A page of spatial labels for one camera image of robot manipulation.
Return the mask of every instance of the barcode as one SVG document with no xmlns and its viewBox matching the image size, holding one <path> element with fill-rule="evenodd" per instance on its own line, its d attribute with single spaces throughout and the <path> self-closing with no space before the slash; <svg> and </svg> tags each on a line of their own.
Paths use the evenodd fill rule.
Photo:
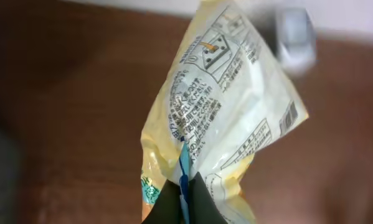
<svg viewBox="0 0 373 224">
<path fill-rule="evenodd" d="M 292 102 L 286 110 L 286 113 L 283 115 L 282 119 L 280 120 L 280 135 L 286 134 L 289 128 L 294 124 L 296 121 L 298 114 L 296 110 L 296 105 Z"/>
</svg>

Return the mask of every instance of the snack bag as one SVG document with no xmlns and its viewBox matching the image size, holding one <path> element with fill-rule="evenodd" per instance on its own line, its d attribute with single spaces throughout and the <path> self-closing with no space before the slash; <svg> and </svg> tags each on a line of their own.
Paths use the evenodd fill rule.
<svg viewBox="0 0 373 224">
<path fill-rule="evenodd" d="M 239 182 L 254 154 L 308 118 L 293 85 L 232 1 L 202 1 L 142 130 L 143 220 L 190 157 L 228 223 L 255 223 Z"/>
</svg>

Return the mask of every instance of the white and yellow bag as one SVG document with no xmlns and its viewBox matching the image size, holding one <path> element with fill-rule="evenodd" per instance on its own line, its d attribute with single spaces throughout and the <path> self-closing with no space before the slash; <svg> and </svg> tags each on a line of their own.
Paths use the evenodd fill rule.
<svg viewBox="0 0 373 224">
<path fill-rule="evenodd" d="M 179 182 L 183 137 L 229 223 L 255 223 L 239 182 L 254 154 L 308 118 L 266 43 L 232 1 L 202 1 L 142 130 L 143 219 Z"/>
</svg>

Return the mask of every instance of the brown surface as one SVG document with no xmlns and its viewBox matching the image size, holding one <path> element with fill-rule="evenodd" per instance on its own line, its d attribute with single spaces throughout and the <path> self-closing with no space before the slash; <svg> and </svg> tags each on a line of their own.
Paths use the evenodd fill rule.
<svg viewBox="0 0 373 224">
<path fill-rule="evenodd" d="M 25 157 L 20 223 L 140 222 L 139 135 L 187 25 L 0 3 L 0 123 Z M 318 46 L 296 83 L 311 118 L 242 181 L 259 223 L 373 223 L 373 48 Z"/>
</svg>

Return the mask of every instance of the white wall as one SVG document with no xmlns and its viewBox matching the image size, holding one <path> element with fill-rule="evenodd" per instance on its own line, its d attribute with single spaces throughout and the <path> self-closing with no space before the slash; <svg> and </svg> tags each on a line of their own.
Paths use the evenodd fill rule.
<svg viewBox="0 0 373 224">
<path fill-rule="evenodd" d="M 192 16 L 199 0 L 73 0 L 137 10 Z M 373 40 L 373 0 L 236 0 L 254 23 L 265 23 L 274 7 L 303 6 L 319 31 Z"/>
</svg>

